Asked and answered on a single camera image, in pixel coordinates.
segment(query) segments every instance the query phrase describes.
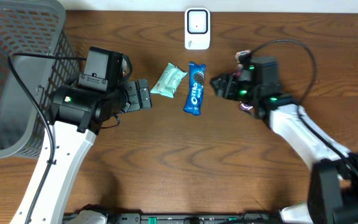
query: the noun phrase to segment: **brown wooden surface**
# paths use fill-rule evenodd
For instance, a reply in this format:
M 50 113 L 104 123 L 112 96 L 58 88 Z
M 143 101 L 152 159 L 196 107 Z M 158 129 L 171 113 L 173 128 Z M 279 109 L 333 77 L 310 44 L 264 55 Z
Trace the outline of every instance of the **brown wooden surface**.
M 90 46 L 124 52 L 132 79 L 150 88 L 168 62 L 188 70 L 206 64 L 206 79 L 236 67 L 234 54 L 268 40 L 298 39 L 316 55 L 319 76 L 305 103 L 309 115 L 334 139 L 358 151 L 358 15 L 212 13 L 208 50 L 184 48 L 182 12 L 67 13 L 74 50 Z M 311 75 L 297 46 L 261 51 L 277 56 L 284 87 L 299 97 Z M 183 112 L 186 76 L 174 99 L 152 95 L 153 108 L 121 116 L 102 130 L 75 180 L 66 211 L 93 203 L 143 212 L 241 213 L 271 210 L 304 200 L 309 171 L 291 147 L 263 122 L 214 96 L 205 86 L 201 116 Z M 35 160 L 0 160 L 0 223 L 16 212 Z

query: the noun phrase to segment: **blue snack package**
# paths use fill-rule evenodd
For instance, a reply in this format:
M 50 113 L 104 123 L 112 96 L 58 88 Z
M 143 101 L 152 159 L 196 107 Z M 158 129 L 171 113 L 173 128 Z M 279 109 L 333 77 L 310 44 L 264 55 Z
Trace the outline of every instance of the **blue snack package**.
M 204 76 L 205 65 L 197 65 L 194 62 L 189 63 L 190 67 L 190 81 L 189 81 L 189 95 L 185 108 L 183 109 L 187 113 L 193 115 L 201 114 L 201 104 L 203 103 L 204 95 Z

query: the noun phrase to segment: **laundry basket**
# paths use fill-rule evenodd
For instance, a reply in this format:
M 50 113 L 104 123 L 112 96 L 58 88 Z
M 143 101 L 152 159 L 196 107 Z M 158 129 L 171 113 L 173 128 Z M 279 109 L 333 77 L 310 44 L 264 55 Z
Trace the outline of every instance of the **laundry basket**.
M 14 52 L 74 56 L 64 33 L 65 10 L 56 0 L 0 0 L 0 158 L 37 158 L 44 126 L 11 75 L 7 56 Z M 78 71 L 78 62 L 14 57 L 14 66 L 44 113 L 51 92 Z

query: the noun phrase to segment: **white background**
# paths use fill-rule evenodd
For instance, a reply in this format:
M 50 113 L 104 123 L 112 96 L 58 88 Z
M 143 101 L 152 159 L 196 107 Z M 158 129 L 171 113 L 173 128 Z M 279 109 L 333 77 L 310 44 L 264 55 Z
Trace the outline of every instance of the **white background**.
M 358 13 L 358 0 L 59 0 L 66 10 Z

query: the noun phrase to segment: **small packet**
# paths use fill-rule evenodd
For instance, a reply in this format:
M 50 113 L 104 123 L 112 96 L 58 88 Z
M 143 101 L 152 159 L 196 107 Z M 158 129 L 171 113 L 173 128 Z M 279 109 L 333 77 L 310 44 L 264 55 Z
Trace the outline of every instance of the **small packet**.
M 160 79 L 150 92 L 173 98 L 173 94 L 176 92 L 181 79 L 186 76 L 186 74 L 187 72 L 184 72 L 177 66 L 168 63 L 168 66 L 165 68 Z
M 183 110 L 193 115 L 200 115 L 204 95 L 204 77 L 206 66 L 190 62 L 189 67 L 189 95 L 187 96 L 187 102 Z

